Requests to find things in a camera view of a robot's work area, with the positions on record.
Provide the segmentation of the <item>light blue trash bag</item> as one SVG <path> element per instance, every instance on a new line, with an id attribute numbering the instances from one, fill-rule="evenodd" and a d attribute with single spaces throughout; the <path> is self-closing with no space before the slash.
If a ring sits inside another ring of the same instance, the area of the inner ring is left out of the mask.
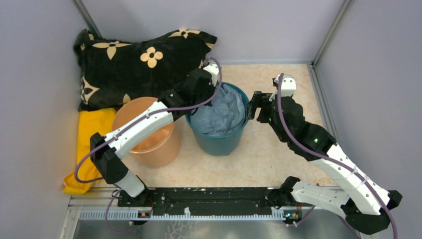
<path id="1" fill-rule="evenodd" d="M 194 110 L 189 122 L 193 129 L 208 136 L 225 136 L 238 131 L 246 122 L 242 94 L 224 83 L 211 106 Z"/>

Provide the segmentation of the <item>teal plastic bin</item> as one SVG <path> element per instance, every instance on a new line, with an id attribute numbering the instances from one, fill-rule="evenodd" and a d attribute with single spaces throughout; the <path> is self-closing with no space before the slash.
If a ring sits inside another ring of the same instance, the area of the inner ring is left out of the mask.
<path id="1" fill-rule="evenodd" d="M 231 83 L 226 83 L 226 84 L 229 84 L 235 87 L 235 89 L 237 89 L 242 94 L 242 98 L 246 106 L 246 114 L 247 114 L 247 103 L 249 102 L 247 95 L 244 93 L 243 90 L 241 90 L 239 87 L 235 86 L 234 84 L 231 84 Z M 190 115 L 186 115 L 185 118 L 187 120 L 188 126 L 191 128 L 194 134 L 196 143 L 204 152 L 210 155 L 214 155 L 214 156 L 226 156 L 226 155 L 231 154 L 239 145 L 240 139 L 243 133 L 243 129 L 248 123 L 248 119 L 246 117 L 246 122 L 238 131 L 225 135 L 225 136 L 208 136 L 192 128 L 189 122 L 191 115 L 192 113 Z"/>

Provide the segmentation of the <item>orange plastic bin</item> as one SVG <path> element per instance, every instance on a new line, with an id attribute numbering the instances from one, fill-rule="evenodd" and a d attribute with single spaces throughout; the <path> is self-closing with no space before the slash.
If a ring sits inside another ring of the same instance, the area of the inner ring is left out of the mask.
<path id="1" fill-rule="evenodd" d="M 140 97 L 123 105 L 114 117 L 112 130 L 124 126 L 155 101 L 155 97 Z M 180 148 L 181 139 L 173 122 L 149 135 L 137 144 L 129 155 L 145 166 L 159 168 L 170 164 L 179 154 Z"/>

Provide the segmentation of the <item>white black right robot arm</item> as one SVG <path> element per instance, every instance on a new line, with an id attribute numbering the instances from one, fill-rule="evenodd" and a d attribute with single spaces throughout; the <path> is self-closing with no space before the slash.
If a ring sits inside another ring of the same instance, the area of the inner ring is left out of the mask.
<path id="1" fill-rule="evenodd" d="M 291 151 L 324 171 L 340 187 L 340 191 L 330 190 L 290 177 L 280 192 L 284 204 L 311 204 L 336 214 L 360 233 L 373 235 L 391 228 L 393 237 L 398 237 L 391 211 L 400 204 L 402 195 L 382 188 L 364 174 L 325 128 L 305 120 L 303 107 L 291 96 L 256 91 L 247 107 L 250 120 L 268 124 Z"/>

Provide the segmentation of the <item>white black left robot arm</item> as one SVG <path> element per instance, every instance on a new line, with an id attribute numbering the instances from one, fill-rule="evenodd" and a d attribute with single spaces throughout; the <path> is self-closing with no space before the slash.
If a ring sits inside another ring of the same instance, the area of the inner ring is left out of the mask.
<path id="1" fill-rule="evenodd" d="M 194 109 L 211 105 L 221 87 L 220 69 L 216 64 L 189 73 L 185 82 L 167 90 L 144 112 L 124 126 L 102 136 L 91 137 L 89 158 L 102 178 L 129 195 L 137 206 L 145 205 L 149 192 L 142 180 L 131 172 L 122 159 L 141 141 Z"/>

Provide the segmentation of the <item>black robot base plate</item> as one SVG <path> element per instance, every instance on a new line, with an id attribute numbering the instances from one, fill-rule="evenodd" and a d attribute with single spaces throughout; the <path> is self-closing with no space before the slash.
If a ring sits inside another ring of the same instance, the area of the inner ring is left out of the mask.
<path id="1" fill-rule="evenodd" d="M 304 206 L 287 191 L 267 187 L 160 187 L 144 190 L 133 198 L 125 191 L 118 197 L 119 207 L 149 207 L 154 216 L 181 216 L 189 209 L 192 216 L 261 216 L 272 209 Z"/>

